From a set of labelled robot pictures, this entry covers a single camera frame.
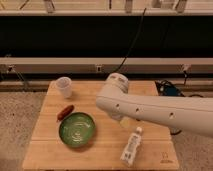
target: wooden cutting board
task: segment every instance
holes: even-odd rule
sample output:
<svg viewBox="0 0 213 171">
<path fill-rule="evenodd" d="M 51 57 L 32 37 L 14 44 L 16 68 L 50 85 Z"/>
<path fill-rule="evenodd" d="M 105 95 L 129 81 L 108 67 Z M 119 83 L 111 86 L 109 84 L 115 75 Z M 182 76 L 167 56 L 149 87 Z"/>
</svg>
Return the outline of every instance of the wooden cutting board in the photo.
<svg viewBox="0 0 213 171">
<path fill-rule="evenodd" d="M 95 105 L 103 81 L 73 81 L 73 94 L 64 99 L 51 82 L 23 162 L 24 170 L 177 170 L 179 167 L 169 129 L 144 121 L 112 120 Z M 153 95 L 152 81 L 130 81 L 130 94 Z M 64 145 L 58 135 L 57 114 L 67 105 L 74 112 L 88 113 L 95 121 L 96 134 L 79 149 Z M 142 126 L 143 140 L 134 166 L 129 168 L 120 156 L 131 132 Z"/>
</svg>

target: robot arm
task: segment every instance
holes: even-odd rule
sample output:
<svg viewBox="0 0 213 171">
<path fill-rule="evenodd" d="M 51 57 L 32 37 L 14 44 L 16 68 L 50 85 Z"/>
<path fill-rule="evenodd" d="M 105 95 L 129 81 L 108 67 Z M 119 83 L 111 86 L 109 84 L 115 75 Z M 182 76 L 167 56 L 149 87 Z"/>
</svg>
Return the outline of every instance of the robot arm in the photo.
<svg viewBox="0 0 213 171">
<path fill-rule="evenodd" d="M 110 117 L 123 116 L 213 137 L 213 99 L 130 95 L 128 79 L 118 73 L 107 78 L 96 105 Z"/>
</svg>

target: red sausage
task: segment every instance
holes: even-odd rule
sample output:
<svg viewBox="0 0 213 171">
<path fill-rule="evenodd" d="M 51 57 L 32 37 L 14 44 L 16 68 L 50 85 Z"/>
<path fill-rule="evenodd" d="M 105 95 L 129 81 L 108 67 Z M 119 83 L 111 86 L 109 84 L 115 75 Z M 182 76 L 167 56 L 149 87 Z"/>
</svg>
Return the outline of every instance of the red sausage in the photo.
<svg viewBox="0 0 213 171">
<path fill-rule="evenodd" d="M 65 107 L 58 115 L 57 120 L 62 121 L 67 115 L 69 115 L 74 110 L 73 105 Z"/>
</svg>

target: terrazzo floor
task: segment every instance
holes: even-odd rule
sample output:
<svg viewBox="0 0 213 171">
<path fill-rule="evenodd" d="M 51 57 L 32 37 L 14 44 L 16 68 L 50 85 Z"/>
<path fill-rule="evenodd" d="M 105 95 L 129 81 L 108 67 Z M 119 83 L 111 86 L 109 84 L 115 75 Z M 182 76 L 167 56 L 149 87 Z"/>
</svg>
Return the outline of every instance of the terrazzo floor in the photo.
<svg viewBox="0 0 213 171">
<path fill-rule="evenodd" d="M 22 170 L 45 94 L 0 92 L 0 171 Z M 213 170 L 213 138 L 182 132 L 173 137 L 173 142 L 180 171 Z"/>
</svg>

